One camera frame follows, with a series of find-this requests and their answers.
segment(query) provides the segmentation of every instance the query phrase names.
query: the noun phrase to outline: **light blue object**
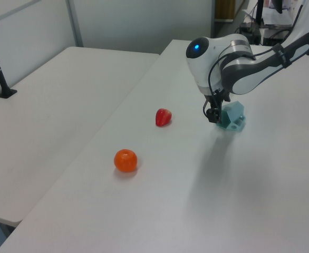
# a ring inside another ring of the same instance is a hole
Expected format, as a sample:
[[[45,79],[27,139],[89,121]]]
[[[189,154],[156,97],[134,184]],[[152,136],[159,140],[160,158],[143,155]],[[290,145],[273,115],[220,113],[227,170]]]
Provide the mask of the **light blue object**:
[[[226,130],[240,131],[245,125],[245,119],[244,106],[236,101],[223,106],[222,123],[217,123],[217,126]]]

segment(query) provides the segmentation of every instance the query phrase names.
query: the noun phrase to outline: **white table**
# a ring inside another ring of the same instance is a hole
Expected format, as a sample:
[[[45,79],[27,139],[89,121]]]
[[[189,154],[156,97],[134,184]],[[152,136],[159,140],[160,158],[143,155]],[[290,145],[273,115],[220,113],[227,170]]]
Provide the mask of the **white table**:
[[[246,125],[226,132],[203,116],[188,44],[171,42],[0,253],[309,252],[309,56],[232,95]],[[122,148],[136,172],[114,168]]]
[[[71,47],[0,99],[0,222],[26,217],[158,57]]]

